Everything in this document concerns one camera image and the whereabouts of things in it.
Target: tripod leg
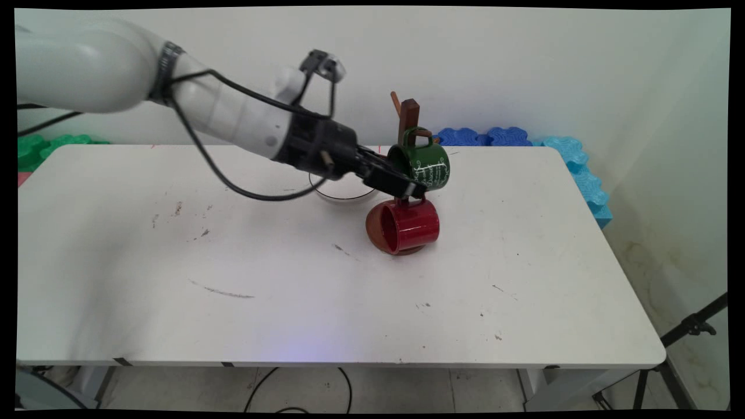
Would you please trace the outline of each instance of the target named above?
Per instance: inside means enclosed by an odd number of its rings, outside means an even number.
[[[639,381],[636,383],[636,396],[634,396],[634,410],[641,409],[644,402],[644,390],[647,388],[647,375],[649,370],[639,371]]]

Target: mug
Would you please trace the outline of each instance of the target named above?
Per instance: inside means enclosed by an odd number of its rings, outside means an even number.
[[[380,205],[381,244],[387,253],[399,254],[421,247],[440,235],[440,218],[430,201],[410,203],[396,199]]]
[[[424,128],[411,127],[404,131],[404,144],[415,130],[424,130]],[[396,170],[413,180],[424,183],[428,191],[434,191],[444,187],[448,182],[450,159],[441,145],[435,144],[431,136],[428,138],[427,145],[392,146],[388,151],[388,161]]]

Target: table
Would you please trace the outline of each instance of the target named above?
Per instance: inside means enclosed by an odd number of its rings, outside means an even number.
[[[252,192],[308,185],[290,166],[208,149]],[[521,368],[528,410],[665,359],[554,149],[446,149],[451,179],[427,195],[438,241],[391,256],[364,226],[386,195],[253,201],[189,145],[64,146],[18,189],[16,358]],[[537,383],[554,365],[577,371]]]

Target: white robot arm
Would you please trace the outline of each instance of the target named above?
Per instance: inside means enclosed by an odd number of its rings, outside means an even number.
[[[421,197],[426,187],[359,147],[354,130],[298,105],[313,74],[332,82],[333,109],[334,85],[345,73],[323,51],[313,50],[299,69],[283,68],[266,96],[129,22],[105,20],[60,35],[16,26],[18,101],[85,113],[118,112],[146,100],[173,107],[208,164],[239,193],[246,191],[219,173],[191,127],[328,179],[353,171],[368,186],[393,196]]]

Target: blue foam block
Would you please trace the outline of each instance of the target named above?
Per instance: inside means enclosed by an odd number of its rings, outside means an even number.
[[[485,145],[488,147],[492,144],[492,137],[486,134],[478,134],[476,136],[476,142],[478,142],[479,145]]]
[[[445,128],[436,137],[440,138],[440,145],[481,145],[477,139],[478,133],[468,128],[454,130]]]
[[[574,178],[577,187],[580,188],[582,197],[585,198],[585,202],[593,214],[600,211],[608,203],[608,194],[600,188],[603,182],[599,177],[590,173],[587,166],[583,166],[578,173],[572,173],[571,176]]]
[[[532,147],[533,143],[527,140],[527,132],[518,127],[509,127],[506,130],[494,127],[486,133],[492,138],[492,146],[519,146]]]
[[[570,136],[550,136],[543,140],[543,145],[557,149],[572,173],[578,173],[589,160],[587,154],[582,151],[582,142]]]
[[[603,229],[608,223],[613,219],[613,214],[610,213],[610,209],[608,209],[607,205],[603,205],[602,208],[595,214],[595,221],[597,221],[597,225]]]

